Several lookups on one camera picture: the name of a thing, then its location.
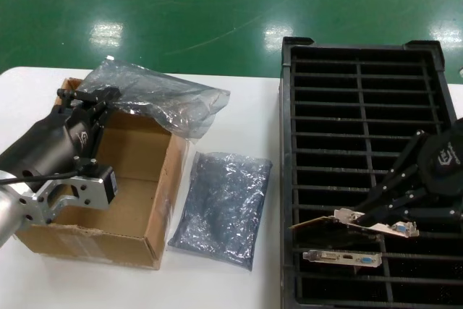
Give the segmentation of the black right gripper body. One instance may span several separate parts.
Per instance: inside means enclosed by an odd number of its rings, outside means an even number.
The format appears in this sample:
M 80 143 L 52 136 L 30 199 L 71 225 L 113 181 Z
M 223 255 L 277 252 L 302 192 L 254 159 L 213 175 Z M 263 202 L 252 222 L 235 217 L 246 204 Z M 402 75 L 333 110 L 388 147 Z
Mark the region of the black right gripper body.
M 462 119 L 448 130 L 427 137 L 417 157 L 426 189 L 444 197 L 462 196 Z

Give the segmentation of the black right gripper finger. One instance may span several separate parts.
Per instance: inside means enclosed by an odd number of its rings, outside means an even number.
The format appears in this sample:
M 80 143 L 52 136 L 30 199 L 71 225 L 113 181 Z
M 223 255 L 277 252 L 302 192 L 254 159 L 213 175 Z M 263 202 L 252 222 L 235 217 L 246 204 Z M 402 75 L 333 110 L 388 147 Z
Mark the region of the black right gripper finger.
M 414 222 L 420 224 L 458 224 L 462 222 L 462 197 L 442 198 L 421 187 L 400 193 L 374 187 L 369 197 L 354 209 L 361 212 L 357 225 Z
M 383 180 L 370 189 L 367 199 L 360 204 L 361 212 L 370 213 L 374 208 L 389 206 L 422 186 L 417 157 L 425 141 L 426 132 L 416 131 Z

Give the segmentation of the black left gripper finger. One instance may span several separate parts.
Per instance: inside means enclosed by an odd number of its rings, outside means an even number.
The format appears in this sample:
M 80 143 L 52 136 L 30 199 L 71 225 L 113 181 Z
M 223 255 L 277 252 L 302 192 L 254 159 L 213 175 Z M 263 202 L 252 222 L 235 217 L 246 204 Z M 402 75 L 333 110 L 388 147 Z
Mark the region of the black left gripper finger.
M 111 109 L 108 104 L 96 104 L 90 108 L 88 115 L 90 117 L 90 145 L 88 157 L 94 158 L 98 152 L 106 123 L 111 116 Z
M 117 100 L 121 93 L 118 88 L 107 87 L 100 90 L 94 90 L 93 92 L 84 92 L 81 90 L 66 90 L 60 88 L 57 90 L 57 96 L 61 100 L 63 107 L 72 106 L 73 101 L 82 101 L 90 105 L 96 105 L 98 103 L 110 103 Z

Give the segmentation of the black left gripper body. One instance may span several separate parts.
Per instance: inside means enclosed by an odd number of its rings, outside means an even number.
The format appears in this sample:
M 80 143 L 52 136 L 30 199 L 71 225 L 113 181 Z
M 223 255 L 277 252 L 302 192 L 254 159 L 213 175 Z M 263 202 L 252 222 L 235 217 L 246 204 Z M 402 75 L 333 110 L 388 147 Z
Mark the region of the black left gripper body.
M 1 170 L 14 179 L 1 187 L 24 183 L 39 190 L 46 182 L 76 174 L 76 158 L 89 158 L 91 107 L 52 108 L 1 154 Z

